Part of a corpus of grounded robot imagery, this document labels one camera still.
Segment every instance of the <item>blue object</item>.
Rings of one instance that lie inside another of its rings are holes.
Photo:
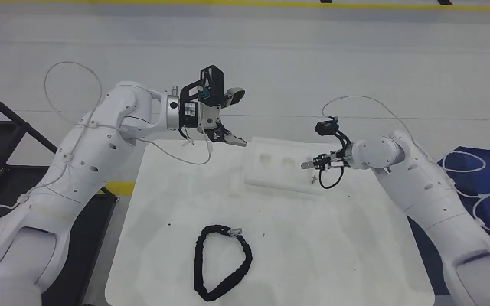
[[[456,187],[458,190],[468,195],[490,194],[490,150],[458,147],[455,151],[472,153],[483,159],[488,164],[488,167],[480,171],[470,173],[447,171],[449,177],[456,182]],[[442,166],[443,161],[440,160],[438,164]],[[481,161],[468,155],[452,153],[446,158],[447,169],[471,170],[480,168],[481,166]],[[466,210],[471,213],[473,205],[475,205],[478,199],[463,197],[461,195],[459,195],[459,198],[461,199]],[[484,200],[479,205],[476,215],[482,219],[485,224],[490,224],[490,199]]]
[[[202,88],[202,98],[207,99],[210,96],[209,89],[207,87]]]

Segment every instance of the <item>black bracket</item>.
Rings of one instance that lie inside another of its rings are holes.
[[[320,136],[328,136],[328,135],[335,136],[342,145],[342,150],[337,152],[337,156],[335,157],[344,158],[345,150],[347,150],[347,147],[351,144],[351,140],[349,139],[349,137],[347,137],[346,134],[340,132],[339,130],[340,126],[338,125],[337,117],[328,117],[328,118],[329,120],[321,121],[316,124],[315,132],[317,132]]]
[[[0,170],[7,168],[7,161],[14,153],[15,148],[17,148],[18,144],[21,142],[24,135],[27,133],[40,142],[44,147],[46,147],[49,151],[56,154],[58,148],[56,145],[53,145],[52,142],[47,140],[40,132],[38,132],[35,128],[33,128],[29,123],[27,123],[23,118],[17,115],[13,110],[9,109],[4,103],[0,102],[0,112],[4,114],[7,118],[11,120],[13,124],[15,124],[15,129],[11,134],[11,138],[8,141],[7,145],[0,152]],[[100,189],[111,201],[116,202],[119,198],[107,190],[107,188],[102,187]]]

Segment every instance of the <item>gray floor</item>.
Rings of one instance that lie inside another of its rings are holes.
[[[113,218],[107,229],[106,238],[104,239],[99,258],[93,271],[87,293],[83,300],[84,304],[94,306],[117,306],[109,305],[105,298],[105,288],[109,277],[110,267],[113,264],[114,254],[116,252],[119,235],[124,224],[126,212],[129,207],[131,197],[121,197],[114,208]],[[456,306],[450,296],[437,296],[435,306]]]

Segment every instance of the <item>black cable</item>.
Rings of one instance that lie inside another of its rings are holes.
[[[320,186],[322,186],[323,189],[330,189],[330,188],[337,186],[338,183],[340,183],[340,180],[344,176],[344,167],[340,168],[340,176],[338,177],[338,180],[328,187],[325,187],[325,185],[322,183],[322,172],[323,172],[323,170],[320,169],[320,174],[318,175],[318,182],[320,183]]]
[[[185,139],[188,140],[188,137],[183,133],[182,128],[178,128],[178,133]]]
[[[245,274],[248,273],[250,265],[252,264],[252,249],[248,245],[247,241],[240,235],[234,236],[242,245],[243,252],[245,253],[245,260],[241,266],[233,273],[228,275],[215,289],[208,292],[204,287],[204,279],[202,275],[202,262],[204,241],[209,233],[218,233],[228,237],[232,237],[230,234],[231,228],[222,225],[210,225],[206,226],[201,235],[196,241],[195,257],[194,257],[194,289],[205,301],[214,301],[217,298],[225,295],[229,290],[233,289],[243,279]]]

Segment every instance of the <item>white cable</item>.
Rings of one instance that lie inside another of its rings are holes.
[[[455,184],[454,184],[454,181],[449,177],[449,175],[447,174],[447,172],[456,172],[456,173],[472,173],[472,172],[476,172],[476,171],[480,171],[480,170],[483,170],[485,167],[486,167],[486,162],[480,158],[479,156],[477,155],[474,155],[472,153],[468,153],[468,152],[464,152],[464,151],[451,151],[449,152],[448,154],[444,155],[444,158],[443,158],[443,165],[442,167],[439,166],[439,164],[437,164],[436,161],[433,160],[433,158],[431,158],[429,156],[429,154],[423,149],[421,148],[416,142],[415,140],[413,139],[413,136],[412,136],[412,132],[408,129],[407,125],[400,119],[398,118],[397,115],[394,114],[394,112],[392,112],[390,109],[388,109],[387,106],[385,106],[381,101],[377,100],[377,99],[374,99],[374,98],[371,98],[369,96],[363,96],[363,95],[347,95],[347,96],[339,96],[337,98],[334,98],[330,101],[328,101],[327,104],[325,104],[322,108],[322,115],[324,117],[327,117],[327,115],[324,113],[325,111],[325,108],[332,104],[333,102],[335,101],[339,101],[341,99],[345,99],[345,98],[351,98],[351,97],[358,97],[358,98],[365,98],[365,99],[370,99],[370,100],[373,100],[375,101],[376,103],[378,103],[379,105],[383,106],[384,109],[386,109],[395,119],[398,120],[398,122],[400,122],[401,125],[403,125],[403,127],[407,130],[408,132],[408,135],[410,136],[410,138],[412,139],[412,142],[415,144],[415,146],[421,150],[421,152],[427,157],[427,159],[429,160],[429,162],[432,162],[433,164],[435,164],[435,166],[441,168],[446,176],[446,178],[448,179],[448,181],[451,181],[451,186],[452,188],[460,195],[464,196],[464,197],[468,197],[468,198],[473,198],[473,199],[479,199],[476,204],[473,206],[473,217],[475,218],[476,222],[483,228],[485,228],[486,230],[490,230],[484,223],[481,219],[479,219],[477,216],[476,216],[476,207],[481,203],[483,202],[483,200],[487,199],[488,197],[490,197],[490,194],[479,194],[479,195],[476,195],[476,196],[472,196],[472,195],[469,195],[469,194],[464,194],[462,191],[460,191],[458,188],[456,188]],[[476,158],[478,159],[481,163],[482,163],[482,166],[480,168],[476,168],[476,169],[471,169],[471,170],[456,170],[456,169],[448,169],[446,168],[446,158],[448,155],[452,154],[452,153],[456,153],[456,154],[463,154],[463,155],[468,155],[468,156],[471,156],[473,158]]]
[[[202,109],[202,105],[201,105],[201,103],[199,103],[199,126],[201,127],[201,131],[202,131],[202,134],[204,136],[204,140],[206,141],[206,147],[207,147],[207,160],[206,161],[203,161],[203,162],[200,162],[200,163],[193,162],[193,161],[186,161],[185,159],[178,158],[177,156],[174,156],[174,155],[168,153],[166,150],[162,149],[159,145],[157,145],[154,142],[151,142],[149,140],[145,140],[145,139],[142,139],[142,138],[136,138],[136,139],[140,140],[141,142],[146,142],[146,143],[152,144],[156,148],[158,148],[160,151],[162,151],[163,153],[165,153],[168,156],[170,156],[171,158],[175,158],[176,160],[182,161],[182,162],[184,162],[186,164],[195,164],[197,166],[200,166],[200,165],[203,165],[203,164],[207,164],[211,160],[211,152],[213,151],[213,147],[212,147],[212,144],[207,139],[206,132],[202,128],[202,126],[203,126],[202,125],[203,117],[202,117],[202,111],[201,111],[201,109]]]
[[[53,110],[54,110],[54,111],[55,111],[55,112],[56,112],[56,113],[57,113],[57,114],[58,114],[58,115],[59,115],[59,116],[60,116],[60,117],[61,117],[63,120],[65,120],[65,121],[67,121],[67,122],[69,122],[69,123],[71,123],[71,124],[74,124],[74,125],[81,125],[81,124],[79,124],[79,123],[71,122],[71,121],[70,121],[68,118],[66,118],[66,117],[63,115],[63,113],[62,113],[61,111],[59,111],[59,110],[58,110],[56,107],[54,107],[53,103],[51,102],[51,99],[49,98],[49,95],[47,94],[47,86],[46,86],[47,84],[46,84],[46,83],[47,83],[47,77],[49,76],[49,73],[50,73],[50,72],[51,72],[51,71],[52,71],[52,70],[53,70],[55,67],[57,67],[57,66],[59,66],[59,65],[61,65],[61,64],[65,64],[65,63],[75,64],[75,65],[77,65],[77,66],[80,66],[80,67],[82,67],[82,68],[86,69],[87,71],[89,71],[89,72],[90,72],[90,73],[91,73],[91,74],[92,74],[92,75],[93,75],[93,76],[96,78],[96,80],[97,80],[97,82],[98,82],[98,84],[99,84],[99,99],[97,100],[97,103],[96,103],[96,105],[93,107],[92,111],[90,111],[90,114],[89,114],[89,117],[88,117],[88,120],[87,120],[88,122],[89,122],[89,121],[92,119],[93,113],[95,112],[96,108],[99,106],[99,104],[100,104],[100,102],[101,102],[101,100],[102,100],[102,95],[103,95],[103,92],[102,92],[102,82],[100,81],[100,79],[99,79],[99,77],[97,76],[97,74],[96,74],[96,73],[95,73],[93,70],[91,70],[89,67],[86,67],[86,66],[84,66],[84,65],[83,65],[83,64],[81,64],[81,63],[77,63],[77,62],[73,62],[73,61],[62,61],[62,62],[56,63],[56,64],[54,64],[53,66],[51,66],[51,67],[50,67],[50,68],[47,70],[46,74],[44,75],[44,97],[46,98],[46,100],[47,100],[47,102],[49,103],[49,105],[51,106],[51,108],[52,108],[52,109],[53,109]],[[73,157],[73,154],[74,154],[74,152],[75,152],[75,149],[77,148],[78,144],[80,143],[80,140],[81,140],[81,139],[82,139],[82,137],[85,135],[85,132],[87,131],[87,128],[89,127],[88,125],[81,125],[81,126],[83,126],[83,131],[80,133],[80,135],[78,136],[77,142],[75,142],[75,145],[73,146],[73,148],[71,149],[71,151],[68,153],[68,154],[72,155],[72,157]],[[46,183],[46,184],[39,184],[38,186],[34,186],[34,187],[32,187],[31,189],[29,189],[29,191],[28,191],[28,192],[26,192],[25,194],[22,194],[22,195],[19,197],[19,199],[17,200],[17,202],[15,203],[15,205],[13,205],[13,206],[11,206],[11,207],[10,207],[10,206],[6,206],[6,205],[0,205],[0,207],[2,207],[2,208],[6,208],[6,209],[8,209],[8,210],[13,210],[13,209],[15,209],[15,208],[16,208],[18,205],[20,205],[21,203],[24,203],[24,202],[25,202],[25,201],[28,199],[29,194],[31,194],[31,192],[32,192],[33,190],[36,190],[36,189],[38,189],[38,188],[42,188],[42,187],[47,187],[47,186],[49,186],[49,185],[52,185],[52,184],[56,183],[57,181],[59,181],[59,180],[60,180],[60,179],[63,177],[63,175],[64,175],[65,171],[67,170],[68,162],[69,162],[69,161],[65,161],[65,162],[64,162],[63,170],[61,171],[60,175],[59,175],[57,178],[55,178],[54,180],[52,180],[51,182]]]
[[[328,101],[327,104],[325,104],[322,108],[322,115],[324,117],[328,117],[324,111],[325,111],[325,107],[329,106],[330,104],[332,104],[333,102],[335,101],[339,101],[339,100],[342,100],[342,99],[345,99],[345,98],[365,98],[365,99],[369,99],[369,100],[373,100],[375,101],[377,104],[383,106],[384,109],[386,109],[396,120],[398,120],[398,122],[407,130],[408,132],[408,135],[410,136],[410,138],[412,139],[412,142],[415,144],[416,147],[418,147],[419,150],[421,150],[421,152],[429,159],[429,160],[433,160],[429,154],[423,149],[421,148],[416,142],[415,140],[413,139],[413,135],[412,135],[412,132],[410,131],[410,129],[407,127],[407,125],[405,124],[405,122],[403,122],[397,115],[395,115],[394,112],[392,112],[390,109],[388,109],[387,106],[384,105],[384,103],[382,103],[380,100],[377,100],[375,98],[371,98],[370,96],[364,96],[364,95],[347,95],[347,96],[339,96],[337,98],[334,98],[334,99],[331,99],[330,101]]]
[[[92,119],[92,114],[93,114],[93,112],[95,112],[95,109],[97,108],[97,106],[100,104],[100,102],[101,102],[101,100],[102,100],[102,95],[103,95],[103,91],[102,91],[102,82],[100,81],[100,78],[97,76],[97,74],[96,74],[96,73],[95,73],[93,70],[91,70],[89,67],[84,66],[84,65],[83,65],[83,64],[81,64],[81,63],[77,63],[77,62],[73,62],[73,61],[63,61],[63,62],[56,63],[55,65],[51,66],[51,67],[49,68],[49,70],[46,72],[46,75],[44,76],[44,96],[46,97],[46,100],[49,102],[49,105],[51,106],[51,108],[52,108],[52,109],[53,109],[53,110],[54,110],[54,111],[55,111],[55,112],[56,112],[56,113],[57,113],[57,114],[58,114],[58,115],[59,115],[59,116],[60,116],[60,117],[61,117],[63,120],[65,120],[65,121],[67,121],[67,122],[69,122],[69,123],[71,123],[71,124],[73,124],[73,125],[83,126],[83,127],[85,127],[85,128],[92,128],[92,127],[91,127],[91,126],[89,126],[88,124],[80,124],[79,122],[71,122],[71,121],[70,121],[68,118],[66,118],[66,117],[63,115],[63,113],[62,113],[61,111],[59,111],[58,109],[56,109],[56,107],[55,107],[55,106],[54,106],[54,104],[52,103],[51,99],[49,98],[49,95],[47,94],[47,86],[46,86],[46,83],[47,83],[47,77],[48,77],[49,73],[50,73],[50,72],[53,70],[53,68],[55,68],[55,67],[56,67],[56,66],[58,66],[58,65],[64,64],[64,63],[72,63],[72,64],[75,64],[75,65],[80,66],[80,67],[82,67],[82,68],[85,68],[86,70],[88,70],[88,71],[89,71],[89,72],[90,72],[90,73],[91,73],[91,74],[92,74],[92,75],[93,75],[93,76],[96,78],[96,80],[97,80],[97,82],[98,82],[98,84],[99,84],[99,100],[98,100],[98,102],[97,102],[96,106],[93,108],[92,112],[90,113],[90,116],[89,116],[89,118],[88,118],[87,122],[90,122],[90,120]],[[200,116],[199,116],[199,119],[200,119],[200,121],[201,121],[201,122],[200,122],[200,124],[201,124],[201,126],[202,126],[202,122],[203,122],[203,115],[202,115],[202,111],[201,111],[201,105],[200,105],[200,107],[199,107],[199,115],[200,115]],[[107,127],[107,128],[110,128],[110,129],[115,129],[115,130],[117,130],[117,131],[121,131],[121,129],[120,129],[120,128],[117,128],[117,127],[115,127],[115,126],[111,126],[111,125],[97,125],[97,126],[93,127],[93,129],[96,129],[96,128],[98,128],[98,127]],[[167,151],[165,151],[165,150],[163,150],[162,148],[160,148],[160,147],[159,147],[159,146],[158,146],[156,143],[154,143],[154,142],[151,142],[151,141],[148,141],[148,140],[145,140],[145,139],[142,139],[142,138],[137,138],[137,137],[136,137],[136,139],[140,140],[141,142],[147,142],[147,143],[150,143],[150,144],[152,144],[152,145],[155,145],[155,146],[156,146],[158,149],[160,149],[162,152],[164,152],[165,154],[167,154],[168,156],[170,156],[170,157],[172,157],[172,158],[177,159],[178,161],[183,161],[183,162],[188,163],[188,164],[202,165],[202,164],[207,164],[207,163],[210,161],[210,159],[211,159],[211,152],[212,152],[212,145],[210,145],[210,143],[208,142],[208,139],[207,139],[207,137],[206,137],[206,133],[204,133],[204,131],[203,131],[203,135],[204,135],[204,140],[206,141],[207,153],[208,153],[207,160],[206,160],[205,162],[203,162],[203,163],[194,163],[194,162],[192,162],[192,161],[186,161],[186,160],[181,159],[181,158],[178,158],[178,157],[176,157],[176,156],[174,156],[174,155],[172,155],[172,154],[169,154]],[[78,138],[77,143],[75,144],[75,147],[74,147],[74,148],[76,148],[76,146],[77,146],[77,145],[78,145],[78,143],[80,142],[80,140],[81,140],[81,136],[83,136],[83,135],[80,135],[80,137]]]
[[[456,170],[456,169],[448,169],[446,168],[446,158],[448,157],[448,155],[452,154],[452,153],[457,153],[457,154],[463,154],[463,155],[469,155],[473,158],[476,158],[478,159],[481,163],[482,163],[482,166],[480,168],[476,168],[476,169],[471,169],[471,170]],[[445,171],[449,171],[449,172],[456,172],[456,173],[471,173],[471,172],[477,172],[477,171],[480,171],[480,170],[483,170],[485,169],[485,167],[487,166],[487,163],[479,156],[477,155],[474,155],[472,153],[468,153],[468,152],[464,152],[464,151],[451,151],[449,152],[448,154],[446,154],[443,158],[443,166],[441,167],[443,170]]]
[[[483,222],[482,219],[478,218],[476,216],[476,209],[478,208],[478,206],[486,199],[488,199],[490,197],[490,194],[483,194],[483,195],[479,195],[480,196],[480,199],[478,201],[476,201],[475,205],[473,205],[473,210],[472,210],[472,215],[473,215],[473,218],[475,218],[476,222],[481,226],[483,227],[484,229],[490,231],[490,228],[488,228],[486,225],[485,225],[485,222]]]

